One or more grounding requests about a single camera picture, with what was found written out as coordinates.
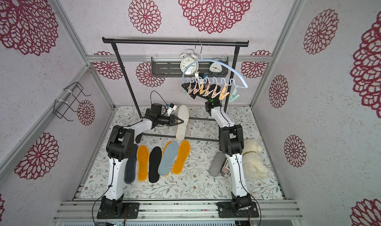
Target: gray roller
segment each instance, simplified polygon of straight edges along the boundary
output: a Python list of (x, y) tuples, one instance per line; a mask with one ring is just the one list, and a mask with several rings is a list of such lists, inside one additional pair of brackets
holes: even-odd
[(210, 165), (209, 168), (209, 174), (211, 176), (218, 176), (219, 172), (221, 171), (222, 165), (224, 164), (224, 161), (226, 159), (225, 154), (223, 154), (221, 151), (218, 151), (213, 159), (212, 165)]

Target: gray insole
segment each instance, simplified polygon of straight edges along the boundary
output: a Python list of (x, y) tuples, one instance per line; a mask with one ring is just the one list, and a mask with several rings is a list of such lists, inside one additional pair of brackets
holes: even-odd
[(159, 173), (160, 176), (168, 175), (178, 151), (178, 142), (172, 142), (168, 144), (168, 146), (165, 148), (164, 155), (162, 157), (162, 160), (160, 161), (159, 169), (157, 169), (157, 173)]

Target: black metal rod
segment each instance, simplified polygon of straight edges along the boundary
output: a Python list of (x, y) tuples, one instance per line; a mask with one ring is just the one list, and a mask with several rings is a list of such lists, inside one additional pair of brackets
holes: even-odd
[(216, 41), (180, 41), (180, 40), (136, 40), (136, 39), (114, 39), (102, 37), (103, 43), (135, 43), (135, 44), (171, 44), (171, 45), (205, 45), (205, 46), (235, 46), (247, 47), (247, 42), (216, 42)]
[(121, 71), (123, 72), (124, 79), (126, 80), (128, 89), (130, 90), (130, 94), (131, 94), (132, 100), (134, 101), (136, 110), (138, 111), (139, 117), (142, 118), (142, 113), (140, 112), (138, 103), (136, 102), (136, 98), (135, 98), (134, 92), (132, 91), (132, 87), (131, 87), (130, 81), (128, 80), (128, 76), (127, 76), (126, 70), (124, 69), (123, 62), (121, 61), (121, 58), (120, 58), (120, 55), (119, 55), (119, 52), (118, 52), (117, 44), (116, 43), (111, 43), (111, 46), (114, 49), (115, 55), (117, 56), (119, 66), (121, 68)]
[[(239, 53), (239, 46), (236, 46), (236, 49), (234, 49), (234, 58), (233, 58), (233, 64), (232, 64), (232, 68), (233, 69), (236, 69), (236, 63), (237, 63), (238, 53)], [(229, 78), (229, 80), (232, 79), (233, 77), (234, 77), (234, 72), (230, 71), (230, 78)], [(228, 86), (227, 92), (230, 92), (231, 88), (232, 88), (232, 86)], [(229, 102), (229, 96), (230, 96), (230, 93), (225, 98), (225, 106), (224, 106), (225, 113), (226, 113), (226, 109), (227, 109), (227, 103)]]
[(216, 121), (215, 119), (197, 118), (197, 117), (189, 117), (189, 119), (198, 119), (198, 120), (210, 120), (210, 121)]
[[(155, 136), (155, 137), (165, 137), (165, 138), (176, 138), (176, 136), (172, 136), (172, 135), (154, 134), (154, 133), (142, 133), (141, 135), (145, 135), (145, 136)], [(193, 138), (193, 137), (185, 137), (185, 139), (219, 142), (219, 139), (209, 139), (209, 138)]]

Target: white stuffed animal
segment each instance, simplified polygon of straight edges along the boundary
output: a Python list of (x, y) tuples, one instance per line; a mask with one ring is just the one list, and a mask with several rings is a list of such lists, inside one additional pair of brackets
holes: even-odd
[(254, 140), (244, 140), (244, 149), (242, 152), (243, 173), (246, 179), (257, 179), (269, 177), (269, 169), (262, 163), (259, 153), (262, 147)]

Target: alarm clock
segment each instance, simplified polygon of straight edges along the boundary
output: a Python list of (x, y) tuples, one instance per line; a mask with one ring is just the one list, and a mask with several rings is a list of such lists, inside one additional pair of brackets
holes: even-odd
[[(192, 62), (195, 62), (198, 57), (193, 49), (190, 49), (193, 51), (192, 54), (184, 53), (180, 56), (180, 58), (183, 58), (180, 62), (180, 70), (184, 73), (185, 69), (188, 67), (189, 64)], [(193, 63), (192, 66), (190, 66), (187, 71), (185, 72), (185, 75), (193, 75), (196, 71), (198, 71), (198, 62)]]
[(218, 73), (220, 74), (222, 72), (222, 65), (219, 63), (212, 62), (209, 66), (209, 71), (211, 73)]

